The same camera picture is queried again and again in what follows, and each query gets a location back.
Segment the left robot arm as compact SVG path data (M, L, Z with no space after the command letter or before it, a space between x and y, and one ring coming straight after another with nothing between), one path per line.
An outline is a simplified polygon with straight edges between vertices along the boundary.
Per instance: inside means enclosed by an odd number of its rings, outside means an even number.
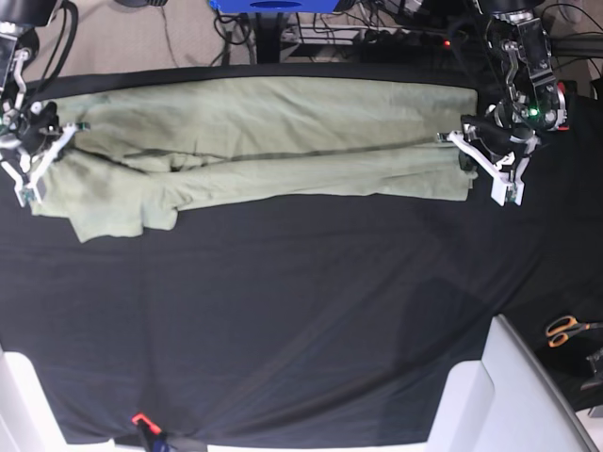
M448 25L448 44L472 84L482 82L471 70L462 47L471 26L481 46L499 100L481 115L463 115L457 131L438 135L453 144L460 160L492 179L491 198L499 205L521 204L523 175L545 138L567 128L564 86L552 68L548 34L536 15L535 1L470 1L468 12Z

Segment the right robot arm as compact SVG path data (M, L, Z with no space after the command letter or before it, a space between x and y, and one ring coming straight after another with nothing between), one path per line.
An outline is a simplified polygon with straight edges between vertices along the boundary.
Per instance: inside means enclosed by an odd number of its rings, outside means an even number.
M49 25L60 11L63 22L55 49L30 89L24 70L40 50L36 29ZM1 3L1 169L12 179L22 207L42 202L43 175L76 134L90 129L85 122L60 123L57 104L38 100L59 76L78 25L79 11L72 1Z

